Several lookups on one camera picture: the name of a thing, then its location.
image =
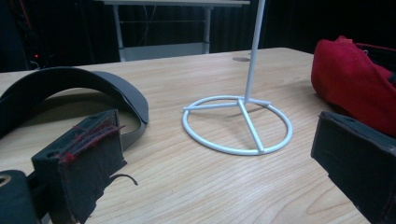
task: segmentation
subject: red fabric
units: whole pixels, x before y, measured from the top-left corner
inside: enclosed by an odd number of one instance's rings
[[[320,40],[315,49],[311,81],[318,96],[338,113],[396,136],[396,87],[390,76],[343,36]]]

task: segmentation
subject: white ring base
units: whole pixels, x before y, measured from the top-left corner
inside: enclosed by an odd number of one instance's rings
[[[219,101],[219,100],[235,100],[236,102],[235,103],[217,104],[217,105],[201,105],[206,102]],[[274,146],[263,147],[262,141],[260,140],[259,136],[257,135],[256,129],[254,128],[254,126],[250,120],[250,117],[248,115],[248,112],[246,110],[246,107],[245,107],[246,103],[261,105],[261,106],[271,110],[275,114],[277,114],[284,121],[284,123],[286,125],[287,133],[285,135],[285,138],[281,142],[279,142],[278,144],[276,144]],[[209,142],[209,141],[205,140],[203,137],[201,137],[200,135],[198,135],[197,133],[195,133],[191,129],[191,127],[188,123],[189,114],[190,114],[190,111],[192,111],[192,110],[215,109],[215,108],[233,107],[233,106],[240,107],[242,114],[245,118],[245,121],[247,122],[247,126],[249,127],[250,133],[252,134],[252,137],[256,143],[256,146],[257,146],[256,149],[238,149],[238,148],[232,148],[232,147],[224,147],[224,146],[220,146],[215,143]],[[201,143],[202,145],[212,148],[212,149],[215,149],[220,152],[239,155],[239,156],[257,156],[257,155],[262,155],[262,154],[267,154],[267,153],[277,151],[277,150],[281,149],[282,147],[284,147],[290,141],[290,139],[292,137],[292,133],[293,133],[293,129],[292,129],[289,119],[280,110],[271,106],[270,102],[255,100],[255,99],[251,99],[251,98],[246,100],[242,96],[234,96],[234,95],[220,95],[220,96],[207,97],[205,99],[196,101],[189,106],[184,107],[184,114],[183,114],[182,122],[183,122],[184,129],[190,135],[190,137],[192,137],[194,140]]]

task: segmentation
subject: red thread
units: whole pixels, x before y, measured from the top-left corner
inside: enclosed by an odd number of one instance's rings
[[[87,129],[80,128],[80,127],[78,127],[78,125],[74,125],[74,126],[73,126],[73,129],[87,131]]]
[[[76,157],[73,154],[71,154],[70,152],[66,152],[62,156],[62,162],[65,162],[67,164],[72,163],[75,159],[76,159]]]
[[[82,137],[83,137],[82,135],[79,135],[79,134],[75,133],[75,140],[76,141],[81,140]]]

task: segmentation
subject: table surface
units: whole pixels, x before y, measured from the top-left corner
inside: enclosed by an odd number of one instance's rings
[[[202,6],[202,7],[240,7],[249,5],[246,0],[96,0],[106,5],[157,5],[157,6]]]
[[[124,152],[128,164],[118,171],[139,185],[116,179],[87,223],[368,223],[310,157],[318,115],[329,110],[310,83],[312,54],[292,49],[258,52],[251,97],[271,101],[290,118],[294,134],[284,148],[261,156],[234,156],[187,135],[181,124],[183,107],[208,96],[243,95],[248,57],[249,51],[237,51],[81,66],[130,81],[146,96],[150,118],[142,138]],[[0,74],[0,93],[28,73]],[[76,95],[73,101],[65,96],[78,93],[53,96],[52,104],[36,110],[39,115],[3,137],[0,170],[31,173],[34,154],[111,105],[99,93]],[[286,128],[276,115],[256,105],[247,108],[265,147],[283,138]],[[120,123],[133,129],[134,121],[120,115]],[[189,121],[215,143],[255,147],[238,108],[193,111]]]

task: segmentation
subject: black fabric block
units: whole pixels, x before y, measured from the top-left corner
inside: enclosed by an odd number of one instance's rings
[[[84,223],[96,200],[126,161],[117,110],[84,119],[32,158],[37,179],[49,186],[54,223]]]
[[[396,222],[395,139],[355,119],[322,112],[311,156],[370,222]]]

